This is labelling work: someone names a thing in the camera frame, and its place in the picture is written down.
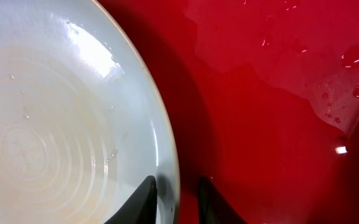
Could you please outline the light blue plate top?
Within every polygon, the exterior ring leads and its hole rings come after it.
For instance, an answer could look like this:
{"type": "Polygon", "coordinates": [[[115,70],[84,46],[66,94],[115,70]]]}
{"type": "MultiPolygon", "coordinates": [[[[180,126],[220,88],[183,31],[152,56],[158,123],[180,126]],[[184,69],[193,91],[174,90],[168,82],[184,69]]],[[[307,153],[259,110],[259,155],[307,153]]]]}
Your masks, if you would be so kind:
{"type": "Polygon", "coordinates": [[[98,1],[0,1],[0,223],[104,223],[148,176],[177,223],[170,121],[119,24],[98,1]]]}

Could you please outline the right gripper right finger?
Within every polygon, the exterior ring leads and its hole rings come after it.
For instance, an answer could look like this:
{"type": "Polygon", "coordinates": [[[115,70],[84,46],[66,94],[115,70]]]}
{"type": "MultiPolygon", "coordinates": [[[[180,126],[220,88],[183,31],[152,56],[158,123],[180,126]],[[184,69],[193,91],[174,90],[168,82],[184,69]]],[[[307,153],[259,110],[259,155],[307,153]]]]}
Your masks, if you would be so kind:
{"type": "Polygon", "coordinates": [[[206,177],[198,182],[198,219],[199,224],[247,224],[206,177]]]}

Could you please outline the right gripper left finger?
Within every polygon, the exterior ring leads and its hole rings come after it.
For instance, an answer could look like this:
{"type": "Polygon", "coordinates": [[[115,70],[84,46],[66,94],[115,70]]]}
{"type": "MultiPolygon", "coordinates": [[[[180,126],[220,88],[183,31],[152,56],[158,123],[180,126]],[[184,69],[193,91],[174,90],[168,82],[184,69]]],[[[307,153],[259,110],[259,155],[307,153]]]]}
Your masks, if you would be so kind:
{"type": "Polygon", "coordinates": [[[105,224],[155,224],[156,216],[156,179],[149,175],[105,224]]]}

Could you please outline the red plastic tray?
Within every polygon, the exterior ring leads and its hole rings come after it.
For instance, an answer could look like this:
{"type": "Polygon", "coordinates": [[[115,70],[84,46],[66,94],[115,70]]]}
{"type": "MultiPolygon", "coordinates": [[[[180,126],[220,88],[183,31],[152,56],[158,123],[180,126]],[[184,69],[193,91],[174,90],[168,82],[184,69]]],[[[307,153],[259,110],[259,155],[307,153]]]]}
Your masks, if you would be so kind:
{"type": "Polygon", "coordinates": [[[359,1],[103,1],[174,131],[179,221],[211,180],[248,223],[359,223],[359,1]]]}

